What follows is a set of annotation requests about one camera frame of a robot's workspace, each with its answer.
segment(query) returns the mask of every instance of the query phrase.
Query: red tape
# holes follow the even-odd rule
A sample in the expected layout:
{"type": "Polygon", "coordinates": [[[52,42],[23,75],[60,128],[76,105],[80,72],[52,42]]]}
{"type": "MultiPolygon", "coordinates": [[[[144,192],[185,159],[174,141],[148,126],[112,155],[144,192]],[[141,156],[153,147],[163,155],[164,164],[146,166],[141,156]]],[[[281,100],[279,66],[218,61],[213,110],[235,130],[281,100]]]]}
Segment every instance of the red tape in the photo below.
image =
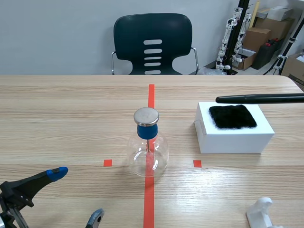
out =
{"type": "MultiPolygon", "coordinates": [[[[155,86],[149,85],[148,107],[155,106],[155,86]]],[[[146,157],[146,177],[144,180],[144,205],[143,205],[143,228],[154,228],[154,146],[153,141],[150,140],[150,152],[146,157]]]]}

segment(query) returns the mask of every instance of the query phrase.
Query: white robot part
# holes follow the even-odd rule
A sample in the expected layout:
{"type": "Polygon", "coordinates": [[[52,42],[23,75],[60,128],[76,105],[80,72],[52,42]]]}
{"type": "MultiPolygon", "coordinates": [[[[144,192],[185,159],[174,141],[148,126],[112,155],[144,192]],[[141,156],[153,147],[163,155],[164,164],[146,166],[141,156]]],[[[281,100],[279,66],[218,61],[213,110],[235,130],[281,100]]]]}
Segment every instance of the white robot part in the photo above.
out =
{"type": "Polygon", "coordinates": [[[241,62],[239,61],[240,58],[236,58],[236,55],[239,52],[239,49],[242,47],[243,45],[243,39],[245,37],[245,32],[246,32],[246,24],[249,24],[251,20],[251,14],[247,13],[244,17],[243,23],[242,23],[242,27],[241,30],[239,32],[238,38],[237,38],[237,43],[236,46],[234,48],[234,55],[232,56],[232,61],[237,61],[237,62],[241,62]]]}
{"type": "Polygon", "coordinates": [[[259,198],[246,212],[250,228],[284,228],[273,226],[268,214],[268,207],[272,200],[268,197],[259,198]]]}
{"type": "Polygon", "coordinates": [[[231,67],[230,66],[224,66],[223,65],[223,61],[225,60],[226,56],[225,56],[225,52],[227,49],[227,44],[230,38],[230,34],[231,31],[233,30],[233,28],[238,25],[238,21],[241,17],[243,9],[242,8],[235,8],[233,11],[233,17],[230,18],[229,20],[227,20],[227,24],[226,24],[226,32],[224,35],[224,38],[222,40],[222,44],[220,46],[220,50],[218,52],[218,58],[217,58],[217,63],[216,63],[216,69],[226,69],[229,70],[231,67]]]}

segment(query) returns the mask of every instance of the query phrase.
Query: black cloth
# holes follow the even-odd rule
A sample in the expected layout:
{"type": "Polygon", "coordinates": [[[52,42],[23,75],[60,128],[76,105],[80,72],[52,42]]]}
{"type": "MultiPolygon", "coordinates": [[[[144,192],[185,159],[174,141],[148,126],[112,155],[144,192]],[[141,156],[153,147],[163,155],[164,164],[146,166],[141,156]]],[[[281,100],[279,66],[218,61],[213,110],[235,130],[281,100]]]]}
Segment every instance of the black cloth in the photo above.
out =
{"type": "Polygon", "coordinates": [[[254,128],[257,123],[243,105],[213,106],[209,113],[218,128],[240,129],[254,128]]]}

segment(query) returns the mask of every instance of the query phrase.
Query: metal stand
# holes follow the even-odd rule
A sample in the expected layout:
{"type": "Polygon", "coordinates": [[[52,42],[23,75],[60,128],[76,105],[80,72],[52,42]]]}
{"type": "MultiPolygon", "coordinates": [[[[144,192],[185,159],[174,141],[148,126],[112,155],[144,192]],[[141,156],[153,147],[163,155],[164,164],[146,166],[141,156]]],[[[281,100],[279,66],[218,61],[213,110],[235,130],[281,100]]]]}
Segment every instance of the metal stand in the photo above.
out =
{"type": "Polygon", "coordinates": [[[232,70],[232,61],[233,56],[236,55],[235,52],[235,46],[236,43],[238,41],[239,38],[239,34],[242,28],[242,24],[245,18],[245,15],[247,13],[247,9],[248,9],[248,5],[249,5],[249,0],[240,0],[239,4],[238,4],[238,8],[242,8],[242,14],[241,17],[239,19],[240,23],[238,23],[231,31],[231,35],[227,44],[227,50],[225,52],[225,56],[227,57],[224,61],[223,61],[223,65],[230,66],[230,69],[224,69],[224,71],[227,73],[227,75],[231,75],[233,74],[233,70],[232,70]]]}
{"type": "Polygon", "coordinates": [[[299,34],[299,32],[301,31],[301,29],[302,29],[302,27],[304,25],[304,12],[302,13],[301,18],[302,18],[302,20],[299,21],[298,28],[294,32],[294,35],[289,38],[289,43],[287,44],[287,47],[285,48],[283,54],[281,54],[281,55],[279,55],[277,57],[277,60],[274,62],[274,64],[263,75],[268,74],[272,69],[275,69],[275,72],[278,70],[279,71],[279,75],[281,75],[281,73],[283,71],[283,68],[285,66],[286,60],[288,58],[287,54],[288,54],[291,46],[296,42],[296,40],[297,40],[296,37],[297,37],[297,35],[299,34]]]}

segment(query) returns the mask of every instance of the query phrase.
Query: clear glass bottle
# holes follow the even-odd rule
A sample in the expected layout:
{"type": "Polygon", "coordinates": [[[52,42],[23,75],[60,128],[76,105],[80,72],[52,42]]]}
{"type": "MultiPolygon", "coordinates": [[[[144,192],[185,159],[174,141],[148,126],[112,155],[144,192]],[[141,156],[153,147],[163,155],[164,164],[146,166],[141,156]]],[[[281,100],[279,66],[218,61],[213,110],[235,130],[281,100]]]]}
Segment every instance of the clear glass bottle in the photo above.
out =
{"type": "Polygon", "coordinates": [[[164,135],[158,131],[158,112],[141,108],[134,113],[137,132],[128,142],[130,169],[142,177],[160,176],[168,164],[169,149],[164,135]]]}

